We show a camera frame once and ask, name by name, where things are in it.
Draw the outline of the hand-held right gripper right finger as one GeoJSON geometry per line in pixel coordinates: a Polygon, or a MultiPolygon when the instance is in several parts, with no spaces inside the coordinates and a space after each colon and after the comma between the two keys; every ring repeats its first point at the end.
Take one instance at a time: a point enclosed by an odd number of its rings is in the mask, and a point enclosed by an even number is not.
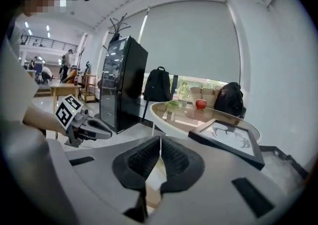
{"type": "Polygon", "coordinates": [[[183,192],[190,189],[203,175],[205,162],[195,151],[178,143],[172,137],[146,137],[146,141],[158,140],[155,163],[159,159],[165,165],[165,181],[159,185],[161,192],[183,192]]]}

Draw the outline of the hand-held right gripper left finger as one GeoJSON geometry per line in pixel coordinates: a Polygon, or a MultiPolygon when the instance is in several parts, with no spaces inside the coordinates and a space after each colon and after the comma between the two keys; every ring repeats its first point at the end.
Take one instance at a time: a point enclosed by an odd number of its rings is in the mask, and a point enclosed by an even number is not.
{"type": "Polygon", "coordinates": [[[159,159],[160,136],[145,142],[115,157],[112,171],[127,189],[144,190],[146,180],[159,159]]]}

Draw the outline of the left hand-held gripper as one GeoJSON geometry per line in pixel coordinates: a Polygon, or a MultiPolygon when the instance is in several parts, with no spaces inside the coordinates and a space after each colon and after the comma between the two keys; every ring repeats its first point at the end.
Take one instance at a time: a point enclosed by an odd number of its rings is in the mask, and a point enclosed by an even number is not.
{"type": "Polygon", "coordinates": [[[101,120],[89,115],[87,109],[73,95],[62,99],[55,112],[55,117],[66,131],[66,145],[78,148],[86,140],[107,140],[112,132],[101,120]]]}

